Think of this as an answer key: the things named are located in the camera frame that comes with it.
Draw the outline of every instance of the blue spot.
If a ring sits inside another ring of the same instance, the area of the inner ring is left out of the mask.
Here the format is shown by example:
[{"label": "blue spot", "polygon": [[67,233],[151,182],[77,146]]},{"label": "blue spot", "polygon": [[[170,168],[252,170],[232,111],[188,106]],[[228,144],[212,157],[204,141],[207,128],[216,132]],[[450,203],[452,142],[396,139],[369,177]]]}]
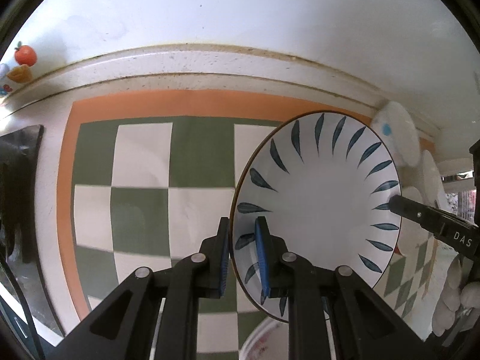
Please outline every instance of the blue spot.
[{"label": "blue spot", "polygon": [[388,123],[385,123],[382,128],[382,133],[383,135],[386,135],[387,137],[392,133],[392,128]]}]

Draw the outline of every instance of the blue leaf pattern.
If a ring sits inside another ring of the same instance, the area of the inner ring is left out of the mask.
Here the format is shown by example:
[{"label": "blue leaf pattern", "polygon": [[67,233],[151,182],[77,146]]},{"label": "blue leaf pattern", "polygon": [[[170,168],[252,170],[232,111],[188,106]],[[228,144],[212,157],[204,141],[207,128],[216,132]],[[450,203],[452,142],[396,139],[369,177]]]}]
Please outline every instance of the blue leaf pattern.
[{"label": "blue leaf pattern", "polygon": [[380,230],[398,230],[398,226],[394,225],[393,223],[377,223],[371,226],[376,227]]},{"label": "blue leaf pattern", "polygon": [[300,154],[300,122],[298,119],[295,120],[292,127],[292,145],[300,156],[300,159],[303,161],[302,155]]},{"label": "blue leaf pattern", "polygon": [[370,173],[367,174],[367,177],[370,176],[372,173],[378,172],[379,170],[382,170],[382,169],[386,168],[391,163],[392,163],[392,160],[380,162],[378,165],[373,167],[373,169],[370,171]]},{"label": "blue leaf pattern", "polygon": [[388,203],[379,204],[378,206],[372,208],[372,210],[389,210]]},{"label": "blue leaf pattern", "polygon": [[350,139],[350,142],[349,142],[349,146],[346,148],[346,155],[345,155],[345,159],[347,159],[347,157],[349,156],[349,152],[351,150],[351,148],[353,147],[353,145],[357,142],[357,140],[359,140],[359,138],[362,136],[363,132],[365,131],[367,127],[362,127],[360,130],[358,130],[352,137],[352,139]]},{"label": "blue leaf pattern", "polygon": [[371,156],[371,154],[377,150],[380,146],[382,145],[381,142],[377,142],[377,143],[374,143],[373,145],[367,147],[367,149],[363,152],[361,158],[360,158],[360,162],[358,163],[358,166],[357,166],[357,169],[358,167],[360,166],[360,164],[365,161],[368,157]]},{"label": "blue leaf pattern", "polygon": [[373,261],[369,260],[368,258],[366,257],[363,257],[363,256],[360,256],[360,259],[362,261],[362,263],[368,268],[370,269],[371,271],[374,271],[374,272],[378,272],[378,273],[382,273],[382,270],[378,267],[377,264],[375,264]]},{"label": "blue leaf pattern", "polygon": [[397,180],[388,180],[388,181],[385,181],[385,183],[381,183],[375,191],[373,191],[372,193],[375,193],[375,192],[381,192],[381,191],[387,191],[393,187],[396,187],[398,185],[398,181]]},{"label": "blue leaf pattern", "polygon": [[318,154],[318,141],[320,139],[320,134],[322,133],[323,120],[325,119],[325,114],[322,114],[315,124],[315,142],[317,143],[317,154]]},{"label": "blue leaf pattern", "polygon": [[262,293],[260,295],[260,304],[263,306],[263,304],[265,303],[265,300],[267,299],[266,295],[265,295],[265,292],[263,292],[262,290]]},{"label": "blue leaf pattern", "polygon": [[242,234],[238,237],[237,242],[235,243],[235,250],[239,251],[253,241],[255,241],[255,233]]},{"label": "blue leaf pattern", "polygon": [[249,282],[249,280],[255,275],[255,272],[258,269],[258,263],[256,262],[255,264],[251,265],[250,268],[247,270],[247,274],[245,275],[245,284]]},{"label": "blue leaf pattern", "polygon": [[345,120],[347,120],[347,117],[346,116],[342,117],[338,122],[337,127],[335,127],[335,131],[333,132],[332,155],[333,155],[333,151],[335,150],[335,145],[337,144],[337,139],[340,136],[340,133],[342,132],[343,125],[345,124]]},{"label": "blue leaf pattern", "polygon": [[287,305],[287,297],[284,296],[282,298],[280,298],[280,315],[283,316],[283,314],[285,313],[285,306]]},{"label": "blue leaf pattern", "polygon": [[371,243],[373,246],[375,246],[377,249],[380,249],[381,251],[393,251],[393,247],[388,246],[383,242],[372,241],[371,239],[368,239],[367,241]]},{"label": "blue leaf pattern", "polygon": [[278,154],[277,146],[275,145],[275,141],[273,139],[270,141],[270,156],[272,156],[273,160],[278,165],[278,167],[282,169],[282,171],[287,173],[289,172],[287,171],[287,168],[285,168],[285,165],[283,164],[282,159]]},{"label": "blue leaf pattern", "polygon": [[277,192],[275,188],[272,188],[270,184],[268,184],[265,179],[261,176],[260,173],[255,168],[250,169],[250,180],[258,187],[267,188],[269,190]]},{"label": "blue leaf pattern", "polygon": [[252,212],[271,212],[265,208],[259,207],[253,203],[242,202],[237,206],[238,212],[241,214],[251,214]]}]

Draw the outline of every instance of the plate rim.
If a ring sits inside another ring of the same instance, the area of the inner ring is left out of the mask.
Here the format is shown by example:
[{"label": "plate rim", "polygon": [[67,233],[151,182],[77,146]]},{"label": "plate rim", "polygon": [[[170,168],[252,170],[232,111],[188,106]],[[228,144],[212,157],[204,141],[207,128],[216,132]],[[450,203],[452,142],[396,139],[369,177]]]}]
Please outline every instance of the plate rim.
[{"label": "plate rim", "polygon": [[[254,150],[254,152],[252,153],[252,155],[250,156],[250,158],[248,159],[247,161],[247,164],[245,165],[245,167],[243,168],[243,171],[242,171],[242,174],[240,176],[240,178],[238,179],[238,183],[237,183],[237,186],[235,188],[235,192],[234,192],[234,195],[233,195],[233,199],[232,199],[232,205],[231,205],[231,208],[230,208],[230,216],[229,216],[229,253],[230,253],[230,259],[232,261],[232,266],[233,266],[233,271],[235,273],[235,277],[237,278],[237,281],[238,283],[240,284],[240,287],[243,291],[243,293],[245,294],[245,296],[247,297],[247,299],[256,307],[256,309],[258,309],[258,311],[262,311],[264,312],[265,314],[267,314],[269,317],[277,320],[277,321],[280,321],[280,322],[285,322],[285,323],[288,323],[289,321],[286,320],[286,319],[282,319],[282,318],[278,318],[277,316],[271,314],[269,311],[267,311],[266,309],[264,309],[263,307],[261,307],[256,300],[254,300],[249,292],[247,291],[247,289],[245,288],[245,286],[243,285],[243,281],[242,279],[240,278],[240,275],[239,275],[239,272],[238,272],[238,269],[237,269],[237,263],[235,261],[235,257],[234,257],[234,247],[233,247],[233,218],[234,218],[234,215],[235,215],[235,208],[237,206],[237,200],[238,200],[238,196],[239,196],[239,192],[240,192],[240,189],[243,185],[243,181],[245,180],[245,177],[248,173],[248,170],[250,169],[250,166],[251,164],[254,162],[254,159],[256,158],[257,154],[260,152],[261,149],[263,149],[263,147],[267,144],[267,142],[270,140],[270,138],[273,137],[273,135],[275,135],[279,130],[281,130],[282,128],[284,128],[286,125],[290,124],[291,122],[293,122],[294,120],[297,120],[297,119],[300,119],[304,116],[308,116],[308,115],[312,115],[312,114],[323,114],[323,113],[328,113],[328,114],[338,114],[338,115],[344,115],[344,116],[348,116],[348,117],[351,117],[352,119],[358,121],[359,123],[361,123],[363,126],[366,126],[371,132],[373,132],[375,134],[375,136],[380,140],[380,142],[382,143],[382,145],[385,147],[385,149],[387,150],[388,152],[388,155],[390,156],[390,158],[392,159],[392,164],[395,168],[395,173],[397,174],[397,179],[398,179],[398,186],[400,187],[400,195],[402,195],[402,186],[401,186],[401,183],[400,183],[400,177],[398,175],[398,169],[397,169],[397,165],[395,165],[395,162],[393,161],[393,157],[392,157],[392,154],[390,153],[390,150],[388,150],[388,147],[387,145],[385,144],[385,142],[383,142],[383,139],[380,138],[380,136],[370,127],[368,126],[367,124],[365,124],[364,122],[362,122],[361,120],[359,120],[357,117],[355,116],[352,116],[352,115],[349,115],[347,114],[346,112],[342,112],[342,111],[333,111],[333,110],[316,110],[316,111],[309,111],[309,112],[304,112],[303,114],[299,114],[297,116],[294,116],[292,118],[290,118],[289,120],[281,123],[279,126],[277,126],[274,130],[272,130],[266,137],[265,139],[257,146],[257,148]],[[399,230],[398,230],[398,235],[397,235],[397,240],[395,241],[395,247],[397,247],[397,244],[398,244],[398,237],[400,235],[400,230],[402,228],[402,219],[403,217],[400,216],[400,226],[399,226]],[[393,255],[395,253],[395,249],[394,251],[392,252],[392,255],[390,256],[390,260],[388,260],[388,263],[387,263],[387,266],[390,264],[390,262],[392,261],[392,258],[393,258]],[[377,282],[373,285],[373,287],[375,287],[378,282],[380,281],[381,277],[383,276],[385,272],[383,272],[380,277],[378,278]]]}]

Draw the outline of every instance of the silver screw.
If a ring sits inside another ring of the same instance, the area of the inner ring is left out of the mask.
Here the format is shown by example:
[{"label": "silver screw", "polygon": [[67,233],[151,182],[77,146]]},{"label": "silver screw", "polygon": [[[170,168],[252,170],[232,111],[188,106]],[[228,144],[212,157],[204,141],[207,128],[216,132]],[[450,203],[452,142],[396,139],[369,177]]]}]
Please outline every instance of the silver screw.
[{"label": "silver screw", "polygon": [[191,255],[191,260],[194,263],[201,263],[201,262],[205,261],[206,258],[207,258],[207,256],[205,256],[203,253],[195,253],[195,254]]},{"label": "silver screw", "polygon": [[137,268],[137,270],[135,271],[135,277],[139,279],[146,278],[149,274],[150,274],[150,269],[148,269],[145,266]]},{"label": "silver screw", "polygon": [[297,259],[297,255],[295,253],[292,253],[291,251],[288,251],[284,254],[282,254],[282,260],[287,261],[288,263],[291,263],[292,261],[295,261]]},{"label": "silver screw", "polygon": [[342,265],[338,268],[338,273],[342,276],[350,276],[353,271],[348,265]]}]

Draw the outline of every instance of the orange border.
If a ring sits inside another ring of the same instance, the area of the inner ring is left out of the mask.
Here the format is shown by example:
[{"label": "orange border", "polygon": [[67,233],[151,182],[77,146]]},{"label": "orange border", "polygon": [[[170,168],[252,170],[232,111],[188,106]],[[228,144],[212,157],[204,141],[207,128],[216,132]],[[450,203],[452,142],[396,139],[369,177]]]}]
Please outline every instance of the orange border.
[{"label": "orange border", "polygon": [[[371,118],[308,100],[262,93],[221,90],[132,91],[74,102],[65,127],[58,165],[57,229],[60,257],[73,305],[80,319],[89,313],[75,260],[71,228],[71,183],[75,147],[82,123],[151,116],[220,116],[285,122],[312,111],[340,111],[369,124]],[[434,144],[421,139],[434,152]]]}]

